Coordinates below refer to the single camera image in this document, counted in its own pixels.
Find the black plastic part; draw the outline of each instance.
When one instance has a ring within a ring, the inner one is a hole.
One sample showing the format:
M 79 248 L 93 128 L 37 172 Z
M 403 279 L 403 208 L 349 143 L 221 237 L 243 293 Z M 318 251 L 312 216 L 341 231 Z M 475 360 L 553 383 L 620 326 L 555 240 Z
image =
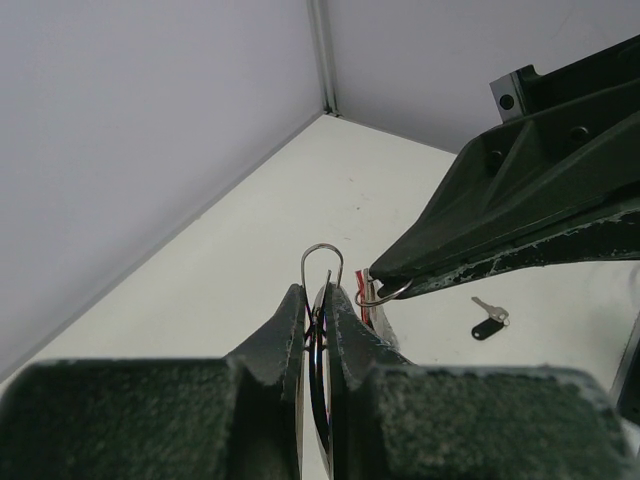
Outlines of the black plastic part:
M 639 478 L 607 395 L 552 368 L 412 365 L 328 293 L 334 480 Z
M 515 73 L 525 113 L 547 110 L 640 77 L 640 36 L 547 75 L 538 75 L 533 65 Z
M 503 95 L 500 97 L 500 106 L 505 110 L 511 110 L 515 105 L 515 100 L 511 95 Z
M 633 359 L 618 397 L 618 412 L 630 422 L 640 425 L 640 348 L 636 347 Z
M 224 359 L 36 364 L 0 403 L 1 479 L 300 479 L 304 300 Z
M 525 82 L 533 113 L 465 146 L 370 268 L 380 295 L 409 279 L 400 298 L 529 266 L 640 259 L 639 52 L 636 37 Z
M 471 336 L 476 340 L 486 340 L 503 328 L 504 323 L 498 322 L 493 318 L 487 318 L 484 322 L 479 323 L 471 329 Z

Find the key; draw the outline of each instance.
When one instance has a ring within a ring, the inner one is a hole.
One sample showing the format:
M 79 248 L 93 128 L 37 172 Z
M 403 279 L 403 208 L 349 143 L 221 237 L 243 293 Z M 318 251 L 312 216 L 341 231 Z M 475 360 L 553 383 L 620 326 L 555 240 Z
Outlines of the key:
M 500 322 L 502 324 L 509 318 L 509 312 L 507 312 L 502 307 L 494 307 L 493 305 L 489 305 L 488 303 L 484 303 L 478 297 L 471 297 L 475 303 L 480 305 L 488 314 L 496 322 Z
M 376 282 L 369 276 L 369 269 L 359 270 L 356 272 L 358 280 L 358 288 L 361 292 L 361 297 L 365 302 L 373 302 L 379 300 L 376 295 Z M 391 344 L 393 347 L 398 348 L 398 337 L 391 328 L 391 324 L 387 319 L 382 305 L 376 307 L 362 307 L 361 308 L 362 321 L 373 329 L 376 334 Z

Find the key ring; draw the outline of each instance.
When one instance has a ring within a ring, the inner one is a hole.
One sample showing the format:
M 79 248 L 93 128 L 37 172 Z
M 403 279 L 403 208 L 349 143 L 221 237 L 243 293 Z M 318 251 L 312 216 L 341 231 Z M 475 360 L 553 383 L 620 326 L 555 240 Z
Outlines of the key ring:
M 400 295 L 402 295 L 404 292 L 406 292 L 409 287 L 411 287 L 411 284 L 413 283 L 413 279 L 410 279 L 406 284 L 404 284 L 402 287 L 400 287 L 398 290 L 396 290 L 395 292 L 390 293 L 389 295 L 379 298 L 378 300 L 373 300 L 371 302 L 364 302 L 361 301 L 360 299 L 360 290 L 358 290 L 358 293 L 356 293 L 355 298 L 353 299 L 356 302 L 356 305 L 358 305 L 359 307 L 365 307 L 365 308 L 369 308 L 369 307 L 378 307 L 382 304 L 387 303 L 390 300 L 393 300 L 395 298 L 398 298 Z
M 309 346 L 305 349 L 309 352 L 309 394 L 311 396 L 311 410 L 313 419 L 316 424 L 318 440 L 324 451 L 323 460 L 327 471 L 330 471 L 330 413 L 327 410 L 327 401 L 324 392 L 324 365 L 323 351 L 327 348 L 324 343 L 326 336 L 326 305 L 325 300 L 329 283 L 331 281 L 331 270 L 327 272 L 326 280 L 322 289 L 313 304 L 313 308 L 309 305 L 309 296 L 307 294 L 307 284 L 305 278 L 305 260 L 316 250 L 326 248 L 331 250 L 338 258 L 340 258 L 340 267 L 338 269 L 338 278 L 336 285 L 339 287 L 342 281 L 342 270 L 344 267 L 344 258 L 340 250 L 328 243 L 318 243 L 309 247 L 303 254 L 300 262 L 300 273 L 302 277 L 302 289 L 304 291 L 307 313 L 309 315 L 309 329 L 305 332 L 305 342 L 309 338 Z
M 309 305 L 309 296 L 307 295 L 307 282 L 304 274 L 304 263 L 310 254 L 312 254 L 316 250 L 320 250 L 323 248 L 331 250 L 333 253 L 338 255 L 338 258 L 340 259 L 340 267 L 338 268 L 338 280 L 336 282 L 336 285 L 339 287 L 340 282 L 342 282 L 342 270 L 344 267 L 344 257 L 342 256 L 342 252 L 340 252 L 340 250 L 338 250 L 336 247 L 334 247 L 330 243 L 316 243 L 315 245 L 312 245 L 305 250 L 305 252 L 302 254 L 302 259 L 300 260 L 300 276 L 302 277 L 302 289 L 304 290 L 304 299 L 307 305 L 307 314 L 309 315 L 309 318 L 311 318 L 311 307 Z

